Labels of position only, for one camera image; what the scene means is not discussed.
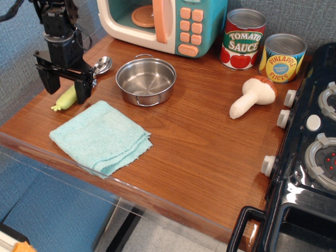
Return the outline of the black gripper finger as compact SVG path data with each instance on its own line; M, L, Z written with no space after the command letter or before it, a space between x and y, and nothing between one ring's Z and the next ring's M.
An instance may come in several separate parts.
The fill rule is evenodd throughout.
M54 94L60 88L59 76L53 70L38 67L38 73L49 94Z
M75 80L75 91L77 96L77 103L83 104L91 96L92 81L89 79Z

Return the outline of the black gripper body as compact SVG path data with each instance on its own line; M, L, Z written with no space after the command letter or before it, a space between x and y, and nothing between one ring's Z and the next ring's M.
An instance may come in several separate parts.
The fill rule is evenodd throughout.
M72 80L89 79L93 84L93 68L84 61L81 31L73 31L67 37L52 37L44 34L47 50L34 52L36 69L38 67L53 70L59 76Z

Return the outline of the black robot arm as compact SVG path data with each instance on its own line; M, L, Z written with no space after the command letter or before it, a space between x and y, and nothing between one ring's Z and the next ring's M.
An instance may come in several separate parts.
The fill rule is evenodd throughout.
M93 87L93 67L83 59L82 31L76 27L78 7L73 1L33 1L44 27L47 50L34 52L39 76L49 94L60 88L60 78L72 80L79 104L90 96Z

